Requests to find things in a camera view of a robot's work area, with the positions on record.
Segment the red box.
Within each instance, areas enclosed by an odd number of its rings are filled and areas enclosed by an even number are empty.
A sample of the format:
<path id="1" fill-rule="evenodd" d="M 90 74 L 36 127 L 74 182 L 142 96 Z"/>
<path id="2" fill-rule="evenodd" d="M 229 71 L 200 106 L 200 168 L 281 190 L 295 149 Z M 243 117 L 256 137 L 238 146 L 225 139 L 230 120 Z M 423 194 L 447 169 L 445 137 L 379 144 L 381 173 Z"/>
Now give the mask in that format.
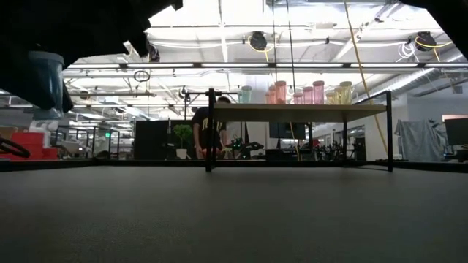
<path id="1" fill-rule="evenodd" d="M 57 148 L 46 148 L 44 134 L 16 132 L 9 139 L 0 137 L 0 158 L 12 161 L 58 160 Z"/>

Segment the black table mat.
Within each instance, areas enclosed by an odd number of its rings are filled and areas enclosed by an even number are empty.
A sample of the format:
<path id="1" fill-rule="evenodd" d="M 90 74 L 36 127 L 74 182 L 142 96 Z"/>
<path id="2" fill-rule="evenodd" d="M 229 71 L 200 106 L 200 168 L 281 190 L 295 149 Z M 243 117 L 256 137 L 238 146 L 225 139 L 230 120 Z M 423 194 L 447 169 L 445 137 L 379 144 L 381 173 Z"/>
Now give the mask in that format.
<path id="1" fill-rule="evenodd" d="M 0 173 L 0 263 L 468 263 L 468 175 L 81 167 Z"/>

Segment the small black robot device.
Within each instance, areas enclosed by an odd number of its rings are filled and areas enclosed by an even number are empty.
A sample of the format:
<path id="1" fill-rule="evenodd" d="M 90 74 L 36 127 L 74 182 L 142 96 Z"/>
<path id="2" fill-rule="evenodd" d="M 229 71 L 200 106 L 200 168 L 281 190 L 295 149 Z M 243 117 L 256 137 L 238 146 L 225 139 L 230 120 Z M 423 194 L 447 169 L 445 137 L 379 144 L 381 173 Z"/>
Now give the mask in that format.
<path id="1" fill-rule="evenodd" d="M 227 152 L 229 159 L 235 160 L 248 160 L 252 157 L 252 151 L 262 150 L 264 145 L 258 142 L 244 142 L 240 137 L 235 138 L 229 145 L 226 146 L 224 151 Z"/>

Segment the grey cloth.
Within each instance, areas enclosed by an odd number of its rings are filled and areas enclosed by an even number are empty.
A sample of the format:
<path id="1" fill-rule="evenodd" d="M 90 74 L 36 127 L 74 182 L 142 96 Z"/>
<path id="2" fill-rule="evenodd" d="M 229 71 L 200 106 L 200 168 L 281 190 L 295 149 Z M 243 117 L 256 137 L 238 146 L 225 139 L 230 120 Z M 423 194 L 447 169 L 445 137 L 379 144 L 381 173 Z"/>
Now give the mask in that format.
<path id="1" fill-rule="evenodd" d="M 394 134 L 398 137 L 402 158 L 413 162 L 440 162 L 448 145 L 445 125 L 432 119 L 398 120 Z"/>

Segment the dark computer monitor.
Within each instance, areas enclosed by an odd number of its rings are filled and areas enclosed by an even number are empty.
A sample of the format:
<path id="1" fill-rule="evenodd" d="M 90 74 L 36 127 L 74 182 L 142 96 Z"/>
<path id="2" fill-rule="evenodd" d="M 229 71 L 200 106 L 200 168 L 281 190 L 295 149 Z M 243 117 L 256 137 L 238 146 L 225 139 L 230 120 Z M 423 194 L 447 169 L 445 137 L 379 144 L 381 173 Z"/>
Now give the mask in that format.
<path id="1" fill-rule="evenodd" d="M 445 128 L 449 145 L 468 145 L 468 118 L 447 119 Z"/>
<path id="2" fill-rule="evenodd" d="M 304 123 L 269 123 L 269 137 L 281 139 L 306 139 L 306 124 Z"/>

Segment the person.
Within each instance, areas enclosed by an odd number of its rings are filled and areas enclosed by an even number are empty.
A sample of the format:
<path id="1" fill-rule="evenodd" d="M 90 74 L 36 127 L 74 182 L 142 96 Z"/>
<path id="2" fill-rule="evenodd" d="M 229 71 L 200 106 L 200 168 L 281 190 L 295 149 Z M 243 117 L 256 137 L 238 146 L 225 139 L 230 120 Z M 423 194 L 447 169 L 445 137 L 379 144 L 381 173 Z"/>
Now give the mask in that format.
<path id="1" fill-rule="evenodd" d="M 192 130 L 195 142 L 195 154 L 197 159 L 204 159 L 207 149 L 206 139 L 208 138 L 208 107 L 198 108 L 192 118 Z M 227 144 L 227 124 L 225 122 L 214 121 L 216 135 L 214 145 L 216 153 L 220 154 Z"/>

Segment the white ball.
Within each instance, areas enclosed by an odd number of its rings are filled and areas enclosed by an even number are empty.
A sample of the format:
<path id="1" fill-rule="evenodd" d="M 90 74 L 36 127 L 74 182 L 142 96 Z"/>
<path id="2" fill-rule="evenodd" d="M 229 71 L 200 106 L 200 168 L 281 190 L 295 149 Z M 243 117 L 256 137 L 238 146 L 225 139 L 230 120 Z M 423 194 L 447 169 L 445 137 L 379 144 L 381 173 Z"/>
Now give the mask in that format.
<path id="1" fill-rule="evenodd" d="M 287 83 L 283 80 L 275 82 L 275 90 L 276 90 L 276 103 L 277 104 L 285 104 L 286 103 L 286 86 Z"/>

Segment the green potted plant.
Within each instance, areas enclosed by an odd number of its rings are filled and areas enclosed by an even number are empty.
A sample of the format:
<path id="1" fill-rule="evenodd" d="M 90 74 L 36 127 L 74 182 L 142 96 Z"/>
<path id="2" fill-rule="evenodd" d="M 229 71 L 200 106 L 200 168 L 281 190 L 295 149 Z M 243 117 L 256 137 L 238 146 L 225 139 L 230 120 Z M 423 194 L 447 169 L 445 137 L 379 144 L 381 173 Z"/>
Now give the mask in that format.
<path id="1" fill-rule="evenodd" d="M 176 156 L 184 160 L 187 157 L 187 145 L 192 137 L 192 128 L 187 124 L 178 124 L 173 128 L 173 133 L 179 139 L 179 146 L 176 148 Z"/>

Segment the black aluminium table frame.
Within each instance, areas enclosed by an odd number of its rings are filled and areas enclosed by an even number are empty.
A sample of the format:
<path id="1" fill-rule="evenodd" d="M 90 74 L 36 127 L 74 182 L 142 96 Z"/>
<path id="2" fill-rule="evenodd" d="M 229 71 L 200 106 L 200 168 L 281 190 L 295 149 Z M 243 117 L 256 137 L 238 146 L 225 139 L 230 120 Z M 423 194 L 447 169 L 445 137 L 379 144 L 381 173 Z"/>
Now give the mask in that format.
<path id="1" fill-rule="evenodd" d="M 97 160 L 82 159 L 68 161 L 0 161 L 0 172 L 15 172 L 22 170 L 68 169 L 78 167 L 204 167 L 204 161 L 158 161 L 158 160 Z M 468 173 L 468 163 L 450 162 L 409 162 L 409 161 L 215 161 L 215 167 L 364 167 L 378 166 L 389 170 L 393 168 L 416 169 L 432 172 Z"/>

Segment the black cabinet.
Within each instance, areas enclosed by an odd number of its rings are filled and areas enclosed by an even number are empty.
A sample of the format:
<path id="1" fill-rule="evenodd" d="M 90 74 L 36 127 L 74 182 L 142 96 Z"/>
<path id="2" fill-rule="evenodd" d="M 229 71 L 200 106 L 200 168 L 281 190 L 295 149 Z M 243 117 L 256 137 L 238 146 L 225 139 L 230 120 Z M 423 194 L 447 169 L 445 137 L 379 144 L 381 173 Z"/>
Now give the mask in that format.
<path id="1" fill-rule="evenodd" d="M 135 160 L 180 160 L 181 139 L 174 133 L 177 125 L 190 125 L 191 121 L 163 120 L 137 121 L 133 153 Z"/>

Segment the grey ceiling pipe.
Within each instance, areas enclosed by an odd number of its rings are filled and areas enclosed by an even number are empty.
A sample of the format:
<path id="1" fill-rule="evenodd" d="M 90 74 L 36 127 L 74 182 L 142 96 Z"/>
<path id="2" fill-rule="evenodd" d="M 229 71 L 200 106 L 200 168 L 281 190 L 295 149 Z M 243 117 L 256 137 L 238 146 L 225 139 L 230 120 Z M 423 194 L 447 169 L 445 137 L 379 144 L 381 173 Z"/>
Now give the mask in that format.
<path id="1" fill-rule="evenodd" d="M 87 92 L 81 92 L 81 93 L 73 93 L 69 94 L 70 97 L 93 97 L 93 96 L 131 96 L 131 97 L 138 97 L 138 96 L 150 96 L 150 97 L 156 97 L 157 95 L 155 93 L 151 92 L 142 92 L 142 93 L 87 93 Z"/>

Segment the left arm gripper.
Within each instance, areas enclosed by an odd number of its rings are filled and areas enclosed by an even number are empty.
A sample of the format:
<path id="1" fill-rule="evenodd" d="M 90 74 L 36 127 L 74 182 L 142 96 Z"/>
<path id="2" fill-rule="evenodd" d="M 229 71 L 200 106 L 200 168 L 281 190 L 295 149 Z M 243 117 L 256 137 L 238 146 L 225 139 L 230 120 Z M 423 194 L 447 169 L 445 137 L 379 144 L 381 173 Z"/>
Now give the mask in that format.
<path id="1" fill-rule="evenodd" d="M 0 89 L 29 102 L 27 52 L 79 58 L 150 52 L 150 18 L 182 0 L 0 0 Z M 73 103 L 63 80 L 63 112 Z"/>

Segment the wooden shelf black legs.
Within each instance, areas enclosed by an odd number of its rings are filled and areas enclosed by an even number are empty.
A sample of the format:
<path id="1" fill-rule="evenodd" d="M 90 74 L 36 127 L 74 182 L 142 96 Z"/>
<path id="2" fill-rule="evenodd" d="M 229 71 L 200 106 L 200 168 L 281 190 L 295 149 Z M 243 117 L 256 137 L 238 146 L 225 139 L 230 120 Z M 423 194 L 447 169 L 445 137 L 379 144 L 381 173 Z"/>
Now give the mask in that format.
<path id="1" fill-rule="evenodd" d="M 341 123 L 343 127 L 341 151 L 338 161 L 319 163 L 310 167 L 357 167 L 370 165 L 369 161 L 350 161 L 347 158 L 347 124 L 369 116 L 386 114 L 387 170 L 393 171 L 392 93 L 383 91 L 355 104 L 220 104 L 215 102 L 218 93 L 210 89 L 208 96 L 207 156 L 205 170 L 210 172 L 216 164 L 214 136 L 218 121 L 275 122 L 275 123 Z"/>

